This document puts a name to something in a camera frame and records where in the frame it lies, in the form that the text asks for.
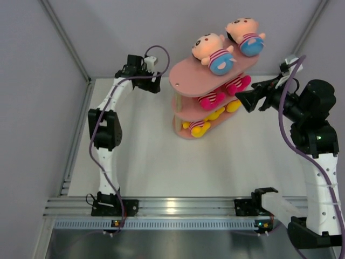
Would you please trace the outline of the pink white panda plush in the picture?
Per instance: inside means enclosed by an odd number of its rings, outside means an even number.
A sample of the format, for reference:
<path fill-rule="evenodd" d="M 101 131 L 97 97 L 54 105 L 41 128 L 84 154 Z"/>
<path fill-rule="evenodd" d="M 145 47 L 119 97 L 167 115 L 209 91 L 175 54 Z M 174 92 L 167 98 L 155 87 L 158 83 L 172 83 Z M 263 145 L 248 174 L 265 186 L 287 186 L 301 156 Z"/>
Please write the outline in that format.
<path fill-rule="evenodd" d="M 203 96 L 197 98 L 202 109 L 209 111 L 217 107 L 226 98 L 224 92 L 211 91 Z"/>
<path fill-rule="evenodd" d="M 225 90 L 229 96 L 235 96 L 237 92 L 242 92 L 251 83 L 251 77 L 249 75 L 240 74 L 234 79 L 224 84 Z"/>

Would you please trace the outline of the yellow plush toy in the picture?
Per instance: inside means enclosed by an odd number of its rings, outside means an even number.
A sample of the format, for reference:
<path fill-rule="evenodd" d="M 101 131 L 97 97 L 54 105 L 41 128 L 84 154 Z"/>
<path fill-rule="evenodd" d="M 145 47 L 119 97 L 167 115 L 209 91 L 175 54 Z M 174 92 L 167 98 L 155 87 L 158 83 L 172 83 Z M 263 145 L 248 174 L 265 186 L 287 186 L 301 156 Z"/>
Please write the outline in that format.
<path fill-rule="evenodd" d="M 203 121 L 214 121 L 216 120 L 223 112 L 225 111 L 225 107 L 221 107 L 220 109 L 214 111 L 212 114 L 209 116 L 205 117 Z"/>
<path fill-rule="evenodd" d="M 241 102 L 239 100 L 231 101 L 226 106 L 227 113 L 234 113 L 241 107 Z"/>
<path fill-rule="evenodd" d="M 211 123 L 208 121 L 185 121 L 182 126 L 185 130 L 189 130 L 193 137 L 200 138 L 211 128 Z"/>

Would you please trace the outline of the boy doll blue shorts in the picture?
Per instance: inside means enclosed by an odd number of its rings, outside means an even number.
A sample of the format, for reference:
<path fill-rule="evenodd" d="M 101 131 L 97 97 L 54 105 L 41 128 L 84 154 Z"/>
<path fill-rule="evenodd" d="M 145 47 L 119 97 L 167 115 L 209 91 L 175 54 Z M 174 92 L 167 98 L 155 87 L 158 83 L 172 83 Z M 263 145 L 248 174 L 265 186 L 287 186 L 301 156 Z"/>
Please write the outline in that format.
<path fill-rule="evenodd" d="M 225 46 L 224 42 L 224 35 L 208 33 L 198 38 L 191 49 L 192 55 L 217 76 L 229 73 L 236 62 L 234 46 Z"/>

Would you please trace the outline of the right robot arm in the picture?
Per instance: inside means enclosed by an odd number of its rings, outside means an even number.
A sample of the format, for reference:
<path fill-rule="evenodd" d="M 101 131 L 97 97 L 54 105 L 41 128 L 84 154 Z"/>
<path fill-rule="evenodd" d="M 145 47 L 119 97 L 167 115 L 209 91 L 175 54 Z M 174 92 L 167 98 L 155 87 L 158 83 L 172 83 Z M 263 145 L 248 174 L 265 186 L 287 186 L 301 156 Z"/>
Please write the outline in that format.
<path fill-rule="evenodd" d="M 335 105 L 333 86 L 319 79 L 309 81 L 301 94 L 289 93 L 287 83 L 277 79 L 252 85 L 251 90 L 236 97 L 248 112 L 274 108 L 278 118 L 291 121 L 289 134 L 282 137 L 305 163 L 303 172 L 307 192 L 307 214 L 300 212 L 275 189 L 257 189 L 251 206 L 257 214 L 267 211 L 287 229 L 288 237 L 298 249 L 344 248 L 344 218 L 339 202 L 337 161 L 339 144 L 336 130 L 327 121 Z"/>

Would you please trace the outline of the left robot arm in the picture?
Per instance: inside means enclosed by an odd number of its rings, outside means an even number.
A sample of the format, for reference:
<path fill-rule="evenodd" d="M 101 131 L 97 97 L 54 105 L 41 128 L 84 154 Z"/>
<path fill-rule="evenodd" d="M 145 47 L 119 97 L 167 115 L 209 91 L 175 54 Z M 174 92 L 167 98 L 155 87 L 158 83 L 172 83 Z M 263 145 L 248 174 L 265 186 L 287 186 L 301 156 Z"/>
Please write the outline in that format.
<path fill-rule="evenodd" d="M 159 93 L 161 75 L 154 56 L 127 56 L 127 64 L 113 79 L 113 85 L 104 100 L 88 111 L 89 155 L 100 172 L 99 193 L 117 196 L 119 183 L 114 172 L 116 149 L 122 141 L 122 128 L 118 109 L 124 104 L 134 88 Z"/>

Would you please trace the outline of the yellow plush toy under shelf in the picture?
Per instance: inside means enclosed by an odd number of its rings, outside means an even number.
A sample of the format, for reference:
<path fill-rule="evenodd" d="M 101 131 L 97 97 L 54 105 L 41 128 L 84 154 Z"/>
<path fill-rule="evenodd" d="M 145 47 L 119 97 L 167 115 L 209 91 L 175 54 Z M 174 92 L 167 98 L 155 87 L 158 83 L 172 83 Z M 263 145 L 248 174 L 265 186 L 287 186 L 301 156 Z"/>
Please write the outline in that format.
<path fill-rule="evenodd" d="M 227 113 L 234 113 L 241 107 L 241 102 L 239 100 L 231 101 L 226 106 Z"/>

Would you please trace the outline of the pink three-tier shelf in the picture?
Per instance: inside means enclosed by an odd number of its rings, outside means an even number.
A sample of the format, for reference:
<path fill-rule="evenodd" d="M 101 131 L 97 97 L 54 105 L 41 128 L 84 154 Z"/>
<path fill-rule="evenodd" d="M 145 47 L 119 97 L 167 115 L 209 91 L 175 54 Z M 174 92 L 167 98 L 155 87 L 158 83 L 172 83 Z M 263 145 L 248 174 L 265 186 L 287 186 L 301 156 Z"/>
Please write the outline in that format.
<path fill-rule="evenodd" d="M 249 58 L 242 54 L 236 54 L 235 59 L 237 62 L 232 70 L 223 76 L 212 74 L 206 66 L 201 65 L 194 57 L 189 57 L 177 63 L 171 69 L 169 82 L 174 89 L 174 97 L 171 101 L 174 113 L 172 125 L 179 137 L 197 139 L 190 134 L 188 129 L 183 128 L 182 124 L 185 121 L 203 121 L 205 117 L 224 106 L 225 111 L 216 120 L 208 121 L 211 123 L 211 128 L 208 130 L 210 131 L 237 113 L 238 110 L 234 113 L 227 113 L 226 111 L 227 104 L 237 100 L 237 98 L 229 96 L 224 84 L 240 74 L 248 75 L 246 71 L 254 66 L 259 58 Z M 211 91 L 224 92 L 226 98 L 214 109 L 206 111 L 202 109 L 197 98 Z"/>

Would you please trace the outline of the boy doll on shelf top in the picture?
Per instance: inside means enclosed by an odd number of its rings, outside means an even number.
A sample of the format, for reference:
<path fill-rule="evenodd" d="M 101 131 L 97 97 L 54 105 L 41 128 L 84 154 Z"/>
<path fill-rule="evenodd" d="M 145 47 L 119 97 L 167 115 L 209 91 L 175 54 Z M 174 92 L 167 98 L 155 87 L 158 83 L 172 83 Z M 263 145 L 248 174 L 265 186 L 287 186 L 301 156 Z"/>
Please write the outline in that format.
<path fill-rule="evenodd" d="M 243 55 L 254 57 L 261 53 L 266 39 L 265 33 L 258 33 L 258 27 L 259 23 L 255 19 L 243 17 L 228 23 L 225 30 Z"/>

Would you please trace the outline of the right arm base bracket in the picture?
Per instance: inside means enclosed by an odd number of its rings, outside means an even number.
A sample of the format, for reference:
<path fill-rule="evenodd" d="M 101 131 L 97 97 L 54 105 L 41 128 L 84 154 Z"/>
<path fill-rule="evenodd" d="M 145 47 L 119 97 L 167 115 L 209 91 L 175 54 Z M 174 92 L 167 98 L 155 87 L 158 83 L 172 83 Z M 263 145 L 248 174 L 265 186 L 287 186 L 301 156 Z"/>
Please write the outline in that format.
<path fill-rule="evenodd" d="M 234 208 L 237 216 L 269 216 L 270 212 L 265 210 L 257 201 L 252 199 L 235 199 Z"/>

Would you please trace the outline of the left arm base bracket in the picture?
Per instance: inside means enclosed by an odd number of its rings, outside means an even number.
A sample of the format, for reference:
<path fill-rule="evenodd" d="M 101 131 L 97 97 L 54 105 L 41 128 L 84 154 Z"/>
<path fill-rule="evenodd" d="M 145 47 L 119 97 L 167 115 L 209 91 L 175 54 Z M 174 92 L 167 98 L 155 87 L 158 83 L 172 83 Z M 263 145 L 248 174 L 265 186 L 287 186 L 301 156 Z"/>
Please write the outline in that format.
<path fill-rule="evenodd" d="M 91 215 L 97 217 L 106 216 L 135 216 L 139 211 L 138 199 L 123 199 L 122 203 L 117 195 L 102 194 L 98 192 L 96 197 L 87 194 L 86 203 L 92 207 Z"/>

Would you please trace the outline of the aluminium mounting rail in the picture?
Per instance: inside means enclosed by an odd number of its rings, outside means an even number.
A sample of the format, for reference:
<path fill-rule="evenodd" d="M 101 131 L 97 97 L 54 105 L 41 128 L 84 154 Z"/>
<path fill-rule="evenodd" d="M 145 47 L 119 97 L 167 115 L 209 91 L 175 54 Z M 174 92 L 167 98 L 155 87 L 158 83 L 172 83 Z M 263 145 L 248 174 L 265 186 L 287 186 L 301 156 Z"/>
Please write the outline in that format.
<path fill-rule="evenodd" d="M 85 217 L 98 210 L 88 197 L 50 198 L 43 215 L 51 217 Z M 240 210 L 249 207 L 247 197 L 130 197 L 124 199 L 125 215 L 129 217 L 229 217 L 243 216 Z"/>

